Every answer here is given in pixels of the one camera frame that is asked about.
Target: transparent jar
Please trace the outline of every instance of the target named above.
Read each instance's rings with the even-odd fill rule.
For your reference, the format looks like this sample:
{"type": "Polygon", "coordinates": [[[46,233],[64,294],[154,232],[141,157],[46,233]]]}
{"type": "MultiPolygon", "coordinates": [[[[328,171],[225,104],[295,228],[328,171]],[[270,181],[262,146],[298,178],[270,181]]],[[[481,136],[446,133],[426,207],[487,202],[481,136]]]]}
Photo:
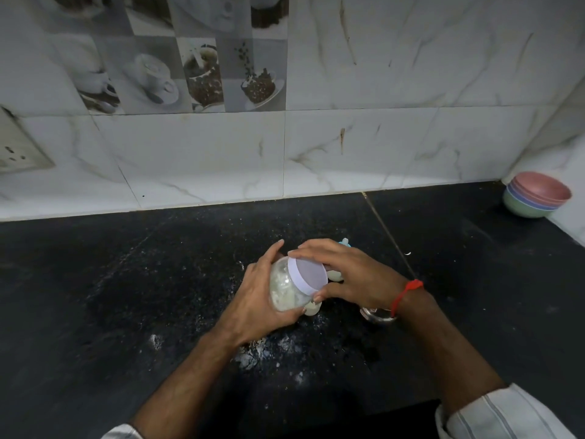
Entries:
{"type": "Polygon", "coordinates": [[[322,263],[283,257],[270,270],[270,298],[278,311],[303,307],[327,285],[322,263]]]}

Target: small bowl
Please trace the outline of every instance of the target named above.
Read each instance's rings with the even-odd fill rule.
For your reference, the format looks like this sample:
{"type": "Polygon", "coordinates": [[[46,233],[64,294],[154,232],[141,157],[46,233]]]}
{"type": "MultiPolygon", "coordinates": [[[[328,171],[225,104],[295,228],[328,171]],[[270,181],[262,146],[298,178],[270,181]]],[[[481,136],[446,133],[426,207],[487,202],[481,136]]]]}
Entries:
{"type": "Polygon", "coordinates": [[[533,200],[530,200],[525,195],[522,195],[520,192],[518,192],[518,190],[516,190],[512,184],[508,184],[508,186],[506,187],[506,189],[508,189],[509,193],[516,200],[520,200],[525,205],[531,206],[533,208],[543,209],[544,211],[554,211],[557,208],[559,208],[559,206],[560,206],[560,205],[543,205],[543,204],[537,203],[537,202],[535,202],[533,200]]]}
{"type": "Polygon", "coordinates": [[[564,204],[567,201],[567,200],[549,200],[549,199],[544,199],[542,197],[538,197],[537,195],[531,193],[530,191],[526,191],[526,189],[524,189],[522,185],[515,182],[514,180],[512,180],[510,183],[508,183],[508,185],[511,186],[517,193],[519,193],[523,197],[529,199],[532,202],[538,203],[540,205],[561,206],[562,204],[564,204]]]}
{"type": "Polygon", "coordinates": [[[571,198],[571,190],[556,178],[533,171],[519,173],[514,181],[526,191],[537,197],[552,201],[567,201],[571,198]]]}
{"type": "Polygon", "coordinates": [[[502,201],[504,202],[505,207],[508,208],[508,211],[510,211],[512,214],[516,214],[520,217],[526,217],[529,219],[538,219],[540,217],[546,217],[554,211],[553,209],[552,210],[537,209],[534,208],[533,206],[526,205],[525,203],[522,203],[520,200],[516,199],[512,194],[510,194],[508,188],[506,188],[504,191],[502,201]]]}

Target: pink bowl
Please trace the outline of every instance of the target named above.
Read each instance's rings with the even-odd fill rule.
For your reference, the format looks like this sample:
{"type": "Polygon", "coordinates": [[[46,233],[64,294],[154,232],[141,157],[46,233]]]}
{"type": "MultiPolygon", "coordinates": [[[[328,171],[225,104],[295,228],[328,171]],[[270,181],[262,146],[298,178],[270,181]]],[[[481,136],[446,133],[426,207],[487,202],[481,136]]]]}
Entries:
{"type": "Polygon", "coordinates": [[[571,190],[565,184],[541,173],[533,171],[519,173],[514,177],[514,181],[540,199],[564,203],[572,196],[571,190]]]}
{"type": "Polygon", "coordinates": [[[524,188],[521,184],[519,184],[516,179],[513,179],[511,182],[512,187],[523,197],[526,197],[529,200],[532,200],[533,202],[539,203],[540,205],[544,205],[544,206],[561,206],[562,204],[564,204],[567,200],[549,200],[549,199],[544,199],[538,195],[535,195],[533,193],[531,193],[530,191],[527,191],[526,188],[524,188]]]}

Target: left hand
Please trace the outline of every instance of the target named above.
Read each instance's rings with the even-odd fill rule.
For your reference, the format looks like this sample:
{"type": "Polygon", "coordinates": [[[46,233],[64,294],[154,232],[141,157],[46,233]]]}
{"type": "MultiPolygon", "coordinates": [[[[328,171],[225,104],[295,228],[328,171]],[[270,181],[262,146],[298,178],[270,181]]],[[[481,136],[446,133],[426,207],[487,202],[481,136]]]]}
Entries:
{"type": "Polygon", "coordinates": [[[284,241],[279,240],[257,263],[248,265],[242,284],[214,328],[231,339],[234,347],[292,325],[305,312],[303,307],[277,311],[270,300],[270,267],[282,257],[278,250],[283,244],[284,241]]]}

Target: white lid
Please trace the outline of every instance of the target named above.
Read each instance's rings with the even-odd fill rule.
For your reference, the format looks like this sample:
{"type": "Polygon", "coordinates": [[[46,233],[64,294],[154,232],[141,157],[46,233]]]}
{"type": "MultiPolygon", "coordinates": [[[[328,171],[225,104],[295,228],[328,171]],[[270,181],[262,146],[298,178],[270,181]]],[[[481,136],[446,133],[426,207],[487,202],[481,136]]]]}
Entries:
{"type": "Polygon", "coordinates": [[[294,285],[306,295],[313,295],[327,285],[327,271],[322,263],[289,258],[289,275],[294,285]]]}

